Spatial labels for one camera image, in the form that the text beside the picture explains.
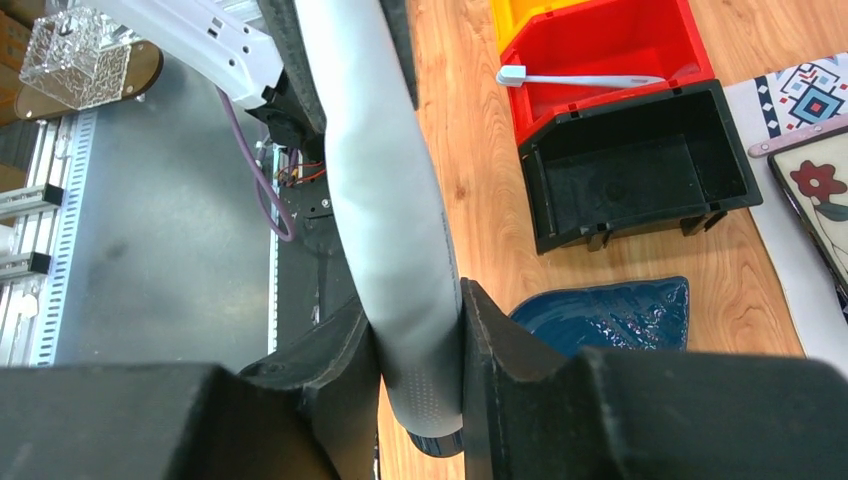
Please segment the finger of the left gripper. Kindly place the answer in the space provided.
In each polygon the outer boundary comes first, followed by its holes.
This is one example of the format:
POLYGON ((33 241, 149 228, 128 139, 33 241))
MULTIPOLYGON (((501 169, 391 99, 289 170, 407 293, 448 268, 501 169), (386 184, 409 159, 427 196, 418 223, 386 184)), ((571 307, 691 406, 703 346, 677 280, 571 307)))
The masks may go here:
POLYGON ((310 70, 295 1, 258 0, 258 6, 307 123, 314 131, 323 134, 326 117, 310 70))
POLYGON ((413 35, 406 0, 380 1, 415 110, 419 106, 413 35))

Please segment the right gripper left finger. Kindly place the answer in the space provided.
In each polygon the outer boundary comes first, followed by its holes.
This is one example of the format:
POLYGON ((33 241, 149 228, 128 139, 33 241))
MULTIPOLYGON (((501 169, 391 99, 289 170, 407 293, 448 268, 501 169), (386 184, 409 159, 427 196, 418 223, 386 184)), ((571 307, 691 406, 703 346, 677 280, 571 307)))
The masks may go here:
POLYGON ((5 479, 370 479, 380 373, 357 298, 233 373, 213 363, 1 372, 5 479))

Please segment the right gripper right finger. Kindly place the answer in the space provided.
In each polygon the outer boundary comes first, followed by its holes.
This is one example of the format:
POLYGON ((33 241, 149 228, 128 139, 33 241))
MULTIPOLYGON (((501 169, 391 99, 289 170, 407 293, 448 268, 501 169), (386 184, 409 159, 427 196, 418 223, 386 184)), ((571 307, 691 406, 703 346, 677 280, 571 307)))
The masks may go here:
POLYGON ((461 284, 469 479, 843 479, 847 381, 797 357, 567 358, 461 284))

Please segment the white toothpaste tube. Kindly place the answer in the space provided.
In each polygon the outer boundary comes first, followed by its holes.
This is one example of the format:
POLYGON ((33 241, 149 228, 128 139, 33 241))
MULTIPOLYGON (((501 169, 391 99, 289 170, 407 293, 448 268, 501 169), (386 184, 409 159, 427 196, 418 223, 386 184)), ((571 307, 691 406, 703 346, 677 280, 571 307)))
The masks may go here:
POLYGON ((337 229, 393 413, 420 451, 454 456, 463 449, 461 288, 387 20, 376 1, 300 1, 296 12, 326 116, 337 229))

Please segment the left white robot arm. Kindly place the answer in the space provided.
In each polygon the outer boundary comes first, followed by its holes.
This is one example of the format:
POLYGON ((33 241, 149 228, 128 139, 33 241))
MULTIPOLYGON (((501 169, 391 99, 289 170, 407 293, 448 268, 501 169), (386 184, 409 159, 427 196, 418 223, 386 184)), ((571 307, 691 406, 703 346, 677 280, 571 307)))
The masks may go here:
POLYGON ((93 1, 240 107, 270 104, 287 80, 290 111, 317 133, 417 128, 417 85, 402 1, 261 1, 256 29, 213 1, 93 1))

